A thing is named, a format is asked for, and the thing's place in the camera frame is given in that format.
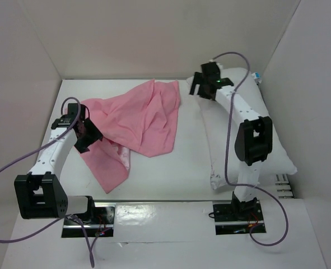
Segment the pink pillowcase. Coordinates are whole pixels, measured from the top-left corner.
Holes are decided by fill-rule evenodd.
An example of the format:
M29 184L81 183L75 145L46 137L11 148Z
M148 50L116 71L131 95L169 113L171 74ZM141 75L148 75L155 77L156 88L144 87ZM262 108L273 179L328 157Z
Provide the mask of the pink pillowcase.
M180 106L177 81L150 80L125 94L81 103L103 138L80 156L105 193L129 177L132 151L146 157L172 152Z

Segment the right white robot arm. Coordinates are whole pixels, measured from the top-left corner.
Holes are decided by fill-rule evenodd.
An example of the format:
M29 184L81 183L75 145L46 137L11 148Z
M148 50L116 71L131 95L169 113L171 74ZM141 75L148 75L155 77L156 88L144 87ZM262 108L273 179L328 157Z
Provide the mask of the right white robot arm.
M237 93L239 85L229 78L222 78L221 71L215 61L201 65L196 72L190 88L190 94L217 102L229 114L228 123L238 126L234 143L236 157L240 162L239 175L236 182L229 180L230 136L227 132L224 157L224 177L227 185L234 187L230 212L237 220L244 219L255 211L257 188L263 162L272 152L273 127L270 117L262 117Z

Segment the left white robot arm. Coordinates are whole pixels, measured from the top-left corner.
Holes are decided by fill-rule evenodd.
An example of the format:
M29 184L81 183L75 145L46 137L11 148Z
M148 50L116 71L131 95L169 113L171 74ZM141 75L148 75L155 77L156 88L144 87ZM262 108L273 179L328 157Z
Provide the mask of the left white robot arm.
M69 103L66 114L51 125L49 146L42 150L36 164L14 181L15 192L23 219L56 219L76 214L85 224L96 219L96 208L88 205L88 196L68 196L60 174L72 149L80 154L90 152L102 133L92 123L87 106Z

